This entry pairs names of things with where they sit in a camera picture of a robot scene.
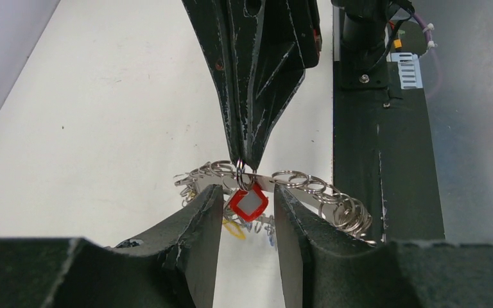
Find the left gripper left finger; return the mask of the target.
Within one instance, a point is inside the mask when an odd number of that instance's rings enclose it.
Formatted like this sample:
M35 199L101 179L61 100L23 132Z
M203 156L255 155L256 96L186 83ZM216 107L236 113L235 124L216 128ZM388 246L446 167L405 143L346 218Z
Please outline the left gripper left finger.
M115 248L84 238L0 238L0 307L212 307L223 189Z

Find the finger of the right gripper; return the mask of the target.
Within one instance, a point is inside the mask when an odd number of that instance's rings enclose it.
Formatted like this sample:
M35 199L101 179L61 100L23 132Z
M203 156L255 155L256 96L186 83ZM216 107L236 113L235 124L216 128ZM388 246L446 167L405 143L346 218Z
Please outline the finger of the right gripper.
M320 60L316 1L228 1L232 161L258 169L270 134Z
M244 16L244 1L182 2L216 87L230 161L245 162L240 127L233 30Z

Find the key with red tag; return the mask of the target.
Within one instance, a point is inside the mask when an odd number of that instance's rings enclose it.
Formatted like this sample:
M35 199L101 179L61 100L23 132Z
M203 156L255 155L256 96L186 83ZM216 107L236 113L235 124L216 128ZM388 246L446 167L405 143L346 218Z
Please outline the key with red tag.
M256 220L267 208L269 200L259 185L251 190L237 190L228 202L229 208L246 222Z

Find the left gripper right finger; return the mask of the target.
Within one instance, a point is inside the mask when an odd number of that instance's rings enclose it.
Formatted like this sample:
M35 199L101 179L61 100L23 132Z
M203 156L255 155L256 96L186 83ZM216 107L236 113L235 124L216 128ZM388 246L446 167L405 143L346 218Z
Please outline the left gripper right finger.
M493 243L367 247L300 222L277 242L286 307L493 307Z

